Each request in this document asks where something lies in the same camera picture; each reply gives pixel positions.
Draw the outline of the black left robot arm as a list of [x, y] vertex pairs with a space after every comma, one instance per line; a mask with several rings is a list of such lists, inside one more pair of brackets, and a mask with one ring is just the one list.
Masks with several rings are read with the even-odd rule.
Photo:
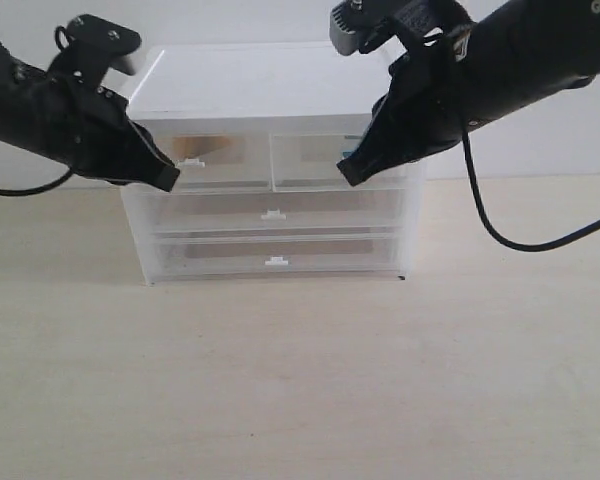
[[0, 141], [66, 166], [49, 188], [79, 176], [171, 191], [179, 169], [129, 118], [127, 99], [102, 84], [109, 69], [123, 70], [139, 35], [119, 27], [89, 34], [59, 27], [54, 35], [67, 43], [45, 70], [0, 42]]

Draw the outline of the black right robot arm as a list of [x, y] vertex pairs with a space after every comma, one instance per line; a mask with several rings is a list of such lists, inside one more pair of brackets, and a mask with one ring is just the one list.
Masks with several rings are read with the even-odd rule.
[[449, 150], [472, 130], [600, 74], [600, 1], [508, 1], [474, 20], [456, 1], [344, 1], [330, 38], [344, 56], [398, 39], [388, 92], [338, 168], [360, 185]]

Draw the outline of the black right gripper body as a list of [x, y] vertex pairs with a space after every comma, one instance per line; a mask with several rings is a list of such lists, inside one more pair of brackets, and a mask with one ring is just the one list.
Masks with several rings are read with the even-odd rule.
[[396, 112], [407, 124], [415, 150], [410, 163], [450, 150], [468, 134], [453, 38], [440, 34], [418, 52], [420, 58], [411, 53], [394, 69], [378, 108]]

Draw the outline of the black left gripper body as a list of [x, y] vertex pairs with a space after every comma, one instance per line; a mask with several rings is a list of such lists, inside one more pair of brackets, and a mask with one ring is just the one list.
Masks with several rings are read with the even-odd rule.
[[102, 84], [95, 90], [45, 72], [39, 92], [43, 152], [77, 176], [129, 185], [125, 179], [128, 100]]

